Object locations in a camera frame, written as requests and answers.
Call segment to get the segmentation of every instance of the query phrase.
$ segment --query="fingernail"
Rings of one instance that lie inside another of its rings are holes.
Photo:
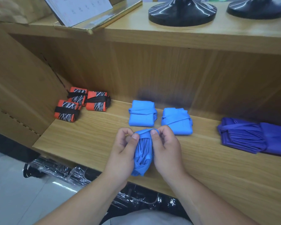
[[[151,131],[150,131],[150,134],[151,134],[151,135],[154,135],[154,134],[158,134],[158,133],[157,133],[156,130],[151,130]]]
[[[137,133],[133,134],[132,138],[137,140],[138,139],[138,134]]]

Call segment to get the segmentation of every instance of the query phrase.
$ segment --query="glossy black pedestal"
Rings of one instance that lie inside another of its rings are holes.
[[[281,17],[281,5],[272,0],[234,1],[228,5],[227,13],[248,19],[276,19]]]
[[[217,8],[193,0],[173,0],[149,9],[149,20],[164,26],[188,27],[213,21]]]

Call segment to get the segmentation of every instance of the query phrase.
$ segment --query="floor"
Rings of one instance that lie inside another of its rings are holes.
[[[0,225],[34,224],[81,189],[48,175],[24,178],[23,167],[0,154]]]

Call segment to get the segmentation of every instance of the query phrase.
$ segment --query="white scribble pattern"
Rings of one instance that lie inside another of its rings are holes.
[[[75,109],[76,104],[75,104],[75,103],[72,103],[72,102],[63,102],[62,107]],[[59,117],[60,120],[72,122],[72,121],[71,121],[72,114],[59,114],[58,117]]]
[[[83,92],[83,93],[86,93],[85,90],[83,89],[74,89],[74,92]],[[79,103],[79,105],[82,105],[82,101],[83,101],[83,97],[84,95],[80,95],[80,96],[75,96],[72,98],[72,102],[76,102],[76,103]]]
[[[105,92],[96,92],[96,96],[105,95]],[[103,111],[104,102],[95,102],[94,110]]]

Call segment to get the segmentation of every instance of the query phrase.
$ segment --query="orange pouch with black strap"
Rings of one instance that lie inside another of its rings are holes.
[[[85,106],[85,99],[87,97],[87,89],[71,87],[68,94],[68,101],[79,103],[80,106]]]
[[[85,102],[87,110],[106,111],[110,106],[111,98],[107,92],[89,91]]]
[[[74,122],[80,113],[81,106],[77,102],[60,100],[54,110],[54,117],[63,121]]]

